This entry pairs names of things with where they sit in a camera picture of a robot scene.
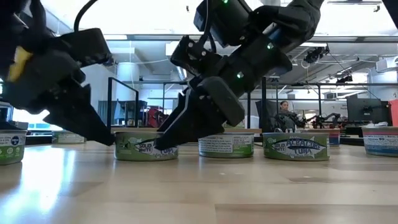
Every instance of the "person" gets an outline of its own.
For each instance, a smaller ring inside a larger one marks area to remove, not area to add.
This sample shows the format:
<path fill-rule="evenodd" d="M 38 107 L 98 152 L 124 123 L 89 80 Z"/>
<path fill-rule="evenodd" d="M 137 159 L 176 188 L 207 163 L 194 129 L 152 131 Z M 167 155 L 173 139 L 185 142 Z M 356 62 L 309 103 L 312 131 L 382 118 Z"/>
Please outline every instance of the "person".
<path fill-rule="evenodd" d="M 279 104 L 279 109 L 281 110 L 281 111 L 289 111 L 289 102 L 288 101 L 282 101 L 282 102 L 280 102 L 280 104 Z"/>

